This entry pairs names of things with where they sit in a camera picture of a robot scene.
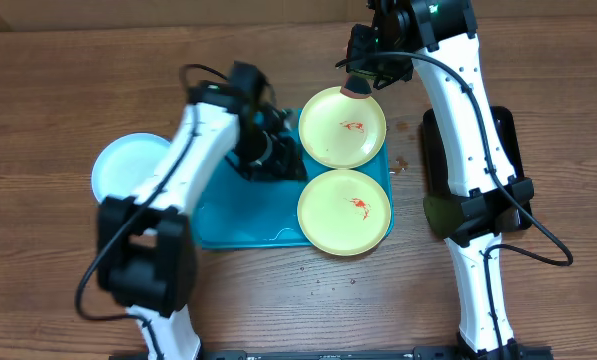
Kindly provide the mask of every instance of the brown tabletop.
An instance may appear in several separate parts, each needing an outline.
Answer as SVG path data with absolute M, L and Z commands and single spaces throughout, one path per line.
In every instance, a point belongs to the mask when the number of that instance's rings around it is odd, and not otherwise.
M 0 359 L 105 359 L 144 348 L 131 321 L 88 323 L 73 292 L 94 256 L 90 172 L 132 132 L 170 137 L 179 65 L 258 65 L 284 107 L 340 85 L 352 24 L 0 33 Z M 597 359 L 597 17 L 480 20 L 492 104 L 515 116 L 533 209 L 571 248 L 572 268 L 503 255 L 517 339 L 557 359 Z M 451 259 L 425 221 L 415 76 L 375 94 L 387 118 L 395 227 L 356 259 L 310 247 L 203 253 L 190 300 L 208 349 L 408 349 L 454 344 Z M 535 229 L 507 243 L 561 258 Z M 86 307 L 121 310 L 94 285 Z

